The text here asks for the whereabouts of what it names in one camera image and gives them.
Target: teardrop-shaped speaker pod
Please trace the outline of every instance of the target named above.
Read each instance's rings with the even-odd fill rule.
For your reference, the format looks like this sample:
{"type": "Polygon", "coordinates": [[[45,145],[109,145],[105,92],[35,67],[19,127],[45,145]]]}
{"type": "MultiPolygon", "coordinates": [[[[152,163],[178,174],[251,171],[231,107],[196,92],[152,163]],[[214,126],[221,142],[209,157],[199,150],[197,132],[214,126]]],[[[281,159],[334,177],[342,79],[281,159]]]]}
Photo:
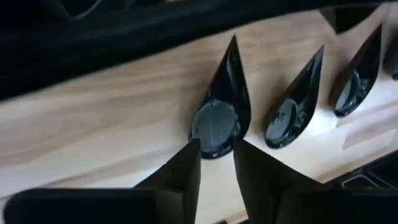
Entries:
{"type": "Polygon", "coordinates": [[[238,42],[234,35],[196,113],[189,140],[200,139],[201,156],[215,159],[232,151],[249,129],[251,109],[238,42]]]}
{"type": "Polygon", "coordinates": [[[352,113],[371,91],[379,73],[381,25],[366,39],[331,89],[329,104],[337,117],[352,113]]]}
{"type": "Polygon", "coordinates": [[[393,38],[386,50],[383,69],[393,80],[398,80],[398,35],[393,38]]]}
{"type": "Polygon", "coordinates": [[[340,34],[364,21],[378,7],[379,5],[344,6],[320,9],[320,12],[336,34],[340,34]]]}
{"type": "Polygon", "coordinates": [[[264,135],[270,148],[290,144],[312,119],[318,99],[323,48],[311,58],[264,118],[264,135]]]}

